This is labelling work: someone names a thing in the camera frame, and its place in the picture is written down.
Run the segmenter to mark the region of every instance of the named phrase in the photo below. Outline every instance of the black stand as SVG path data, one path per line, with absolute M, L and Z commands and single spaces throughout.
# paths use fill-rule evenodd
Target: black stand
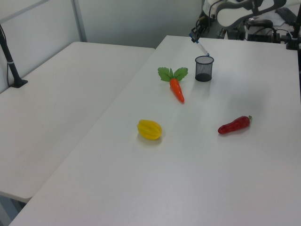
M 15 79 L 15 82 L 14 84 L 11 85 L 11 87 L 15 87 L 15 88 L 20 88 L 21 86 L 23 86 L 24 84 L 26 84 L 28 81 L 26 80 L 22 80 L 18 74 L 18 71 L 16 69 L 16 66 L 15 66 L 15 63 L 13 61 L 13 58 L 10 54 L 10 51 L 8 49 L 8 45 L 6 43 L 6 39 L 5 39 L 5 36 L 1 30 L 0 32 L 0 44 L 1 44 L 1 47 L 2 47 L 2 50 L 3 50 L 3 53 L 5 55 L 5 58 L 8 62 L 8 65 L 9 65 L 9 68 L 11 70 L 11 73 L 13 74 L 13 77 Z

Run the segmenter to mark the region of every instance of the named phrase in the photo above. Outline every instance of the yellow squash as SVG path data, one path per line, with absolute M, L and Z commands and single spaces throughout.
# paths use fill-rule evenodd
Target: yellow squash
M 141 136 L 149 140 L 156 140 L 162 134 L 161 126 L 155 121 L 151 120 L 140 120 L 137 128 Z

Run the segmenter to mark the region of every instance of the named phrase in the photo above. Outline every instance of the cable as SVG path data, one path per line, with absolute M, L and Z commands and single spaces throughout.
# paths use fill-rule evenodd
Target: cable
M 6 36 L 5 36 L 4 30 L 1 26 L 1 24 L 0 24 L 0 30 L 1 30 L 1 33 L 3 34 L 4 40 L 6 42 Z M 9 84 L 9 81 L 8 81 L 8 63 L 7 63 L 7 70 L 6 70 L 6 80 L 8 82 L 8 87 L 10 87 L 10 84 Z
M 263 29 L 266 29 L 266 27 L 263 27 L 263 28 L 257 30 L 255 33 L 253 33 L 253 35 L 257 34 L 258 32 L 262 31 Z
M 216 1 L 216 2 L 213 3 L 213 4 L 210 6 L 210 8 L 209 8 L 209 13 L 208 13 L 208 33 L 209 33 L 209 31 L 210 31 L 210 12 L 211 12 L 211 8 L 212 8 L 212 6 L 214 6 L 216 3 L 219 3 L 220 1 L 222 1 L 222 0 Z
M 221 29 L 221 31 L 220 31 L 220 34 L 218 35 L 218 39 L 220 39 L 220 36 L 221 36 L 221 33 L 222 33 L 222 30 L 223 30 L 224 28 L 222 27 L 222 29 Z
M 284 29 L 276 29 L 276 31 L 285 31 L 285 32 L 289 33 L 289 31 L 284 30 Z
M 1 26 L 1 24 L 0 24 L 0 30 L 1 30 L 1 32 L 3 34 L 3 36 L 4 36 L 4 40 L 6 41 L 6 36 L 5 36 L 4 30 L 3 30 L 2 26 Z
M 6 70 L 6 80 L 8 81 L 8 63 L 7 63 L 7 70 Z
M 273 31 L 273 29 L 269 30 L 265 35 L 268 35 L 268 33 L 269 33 L 270 31 Z

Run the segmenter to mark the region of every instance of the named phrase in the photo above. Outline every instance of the plastic vegetable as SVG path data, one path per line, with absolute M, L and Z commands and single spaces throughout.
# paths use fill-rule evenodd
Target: plastic vegetable
M 175 96 L 184 103 L 184 96 L 182 94 L 182 90 L 179 84 L 187 74 L 188 69 L 186 67 L 181 67 L 173 73 L 173 70 L 166 67 L 158 68 L 158 74 L 161 77 L 162 81 L 168 81 L 171 89 L 173 90 Z
M 140 120 L 137 128 L 141 136 L 149 140 L 156 140 L 162 134 L 161 126 L 155 121 L 151 120 Z
M 243 129 L 246 128 L 250 125 L 252 116 L 249 115 L 249 117 L 247 116 L 241 116 L 237 119 L 235 119 L 233 122 L 230 122 L 229 124 L 223 125 L 221 126 L 217 131 L 220 134 L 225 134 L 225 133 L 229 133 L 229 132 L 233 132 L 239 129 Z

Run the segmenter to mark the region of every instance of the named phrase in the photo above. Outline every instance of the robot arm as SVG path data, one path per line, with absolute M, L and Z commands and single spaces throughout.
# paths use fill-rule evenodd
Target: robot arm
M 300 4 L 301 0 L 228 0 L 215 3 L 216 0 L 205 0 L 204 13 L 209 18 L 215 15 L 222 27 L 231 29 L 248 18 L 284 6 Z

